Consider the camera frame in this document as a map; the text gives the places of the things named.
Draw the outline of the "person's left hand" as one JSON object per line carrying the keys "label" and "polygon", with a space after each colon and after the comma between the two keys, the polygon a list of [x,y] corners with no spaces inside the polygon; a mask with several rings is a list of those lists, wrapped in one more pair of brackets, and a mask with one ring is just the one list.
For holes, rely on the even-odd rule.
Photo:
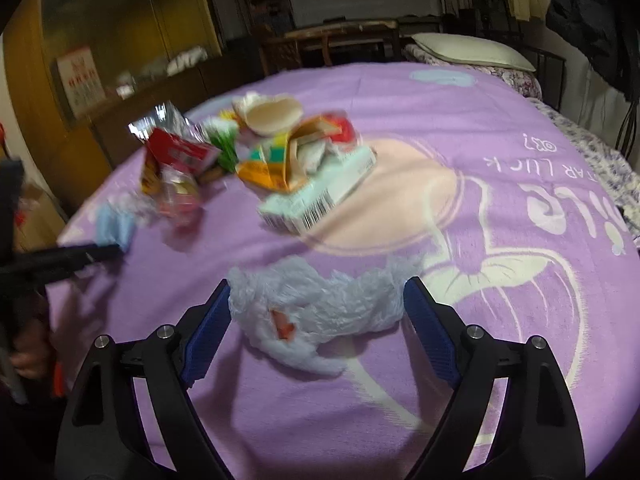
{"label": "person's left hand", "polygon": [[14,339],[15,351],[10,354],[10,362],[21,377],[41,379],[49,373],[53,347],[49,312],[40,310],[31,318]]}

